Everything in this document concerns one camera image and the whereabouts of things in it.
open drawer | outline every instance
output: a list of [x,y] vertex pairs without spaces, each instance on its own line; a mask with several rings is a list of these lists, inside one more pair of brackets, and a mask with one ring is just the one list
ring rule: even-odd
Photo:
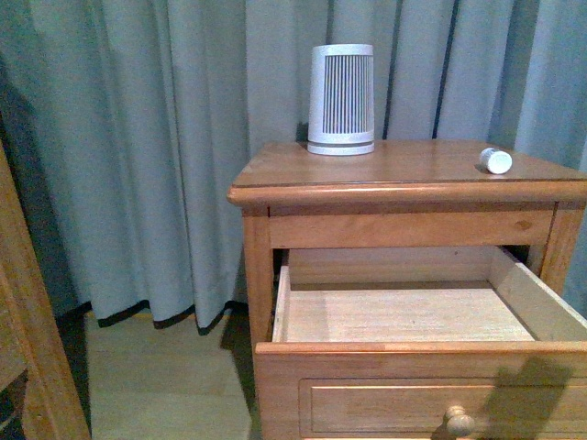
[[291,250],[255,348],[263,438],[587,438],[585,341],[498,247]]

curtain fold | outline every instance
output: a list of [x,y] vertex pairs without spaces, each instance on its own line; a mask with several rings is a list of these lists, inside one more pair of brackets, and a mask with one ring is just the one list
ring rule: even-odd
[[[307,137],[317,45],[373,45],[377,138],[587,169],[582,0],[14,0],[0,28],[8,148],[21,187],[50,195],[28,220],[65,251],[41,264],[58,314],[67,280],[98,318],[149,300],[155,320],[195,305],[208,326],[245,299],[225,194],[263,143]],[[586,228],[565,290],[584,314]]]

wooden nightstand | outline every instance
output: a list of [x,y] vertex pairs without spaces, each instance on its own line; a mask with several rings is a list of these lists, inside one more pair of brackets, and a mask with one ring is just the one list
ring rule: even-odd
[[492,175],[486,147],[270,144],[237,177],[265,440],[450,438],[469,415],[475,436],[587,438],[587,327],[552,291],[587,175],[518,153]]

wooden knob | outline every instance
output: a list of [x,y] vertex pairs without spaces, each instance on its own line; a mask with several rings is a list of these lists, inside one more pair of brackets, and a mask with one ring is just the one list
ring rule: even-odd
[[475,419],[465,413],[462,406],[451,406],[445,413],[447,430],[455,437],[466,437],[475,429]]

white cylindrical device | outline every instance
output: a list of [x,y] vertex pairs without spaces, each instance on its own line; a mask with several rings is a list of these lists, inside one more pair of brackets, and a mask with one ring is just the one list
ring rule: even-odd
[[504,174],[512,168],[512,156],[497,148],[484,149],[479,161],[491,174]]
[[349,156],[374,150],[373,46],[312,50],[308,151]]

